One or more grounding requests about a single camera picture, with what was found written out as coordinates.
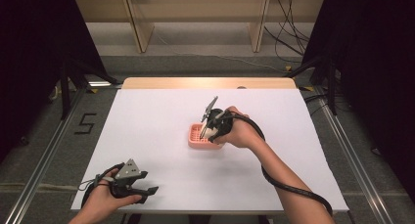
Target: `white table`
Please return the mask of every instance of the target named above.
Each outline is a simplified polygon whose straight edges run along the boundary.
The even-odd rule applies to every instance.
[[[140,213],[272,214],[283,207],[249,151],[188,147],[189,127],[207,104],[237,106],[262,129],[274,151],[334,211],[348,210],[328,167],[298,89],[121,89],[118,90],[83,181],[133,158],[149,175],[133,187],[159,186],[145,204],[122,211]],[[79,210],[83,192],[71,209]]]

